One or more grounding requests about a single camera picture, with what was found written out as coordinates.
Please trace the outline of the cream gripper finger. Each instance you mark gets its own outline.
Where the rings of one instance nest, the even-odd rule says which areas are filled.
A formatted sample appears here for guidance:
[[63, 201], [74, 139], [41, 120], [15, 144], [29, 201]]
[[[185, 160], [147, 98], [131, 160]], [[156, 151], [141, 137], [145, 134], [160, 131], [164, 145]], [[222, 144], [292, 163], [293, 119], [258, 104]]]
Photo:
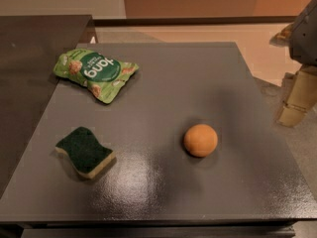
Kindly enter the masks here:
[[289, 45], [289, 40], [292, 34], [293, 24], [289, 24], [284, 27], [280, 32], [275, 34], [270, 40], [269, 43], [278, 47], [287, 47]]
[[317, 67], [303, 65], [296, 74], [287, 73], [281, 90], [281, 106], [276, 122], [286, 127], [294, 127], [317, 104]]

